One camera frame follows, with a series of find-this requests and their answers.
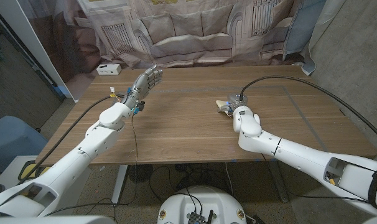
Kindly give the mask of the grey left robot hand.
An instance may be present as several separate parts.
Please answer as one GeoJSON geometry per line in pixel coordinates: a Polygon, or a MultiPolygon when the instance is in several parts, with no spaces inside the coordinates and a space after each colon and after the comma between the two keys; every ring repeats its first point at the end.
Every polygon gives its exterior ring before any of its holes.
{"type": "Polygon", "coordinates": [[[149,91],[162,81],[162,69],[156,69],[153,65],[145,72],[140,74],[133,83],[129,93],[123,98],[122,103],[128,108],[133,109],[149,94],[149,91]]]}

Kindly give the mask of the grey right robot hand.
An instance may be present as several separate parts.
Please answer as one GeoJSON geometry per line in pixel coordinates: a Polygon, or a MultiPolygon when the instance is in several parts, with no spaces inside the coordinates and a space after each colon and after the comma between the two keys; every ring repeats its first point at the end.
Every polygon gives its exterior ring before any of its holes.
{"type": "Polygon", "coordinates": [[[246,96],[240,99],[240,94],[229,94],[227,101],[216,100],[216,105],[218,106],[219,113],[225,113],[231,116],[235,109],[239,106],[246,106],[248,103],[248,98],[246,96]]]}

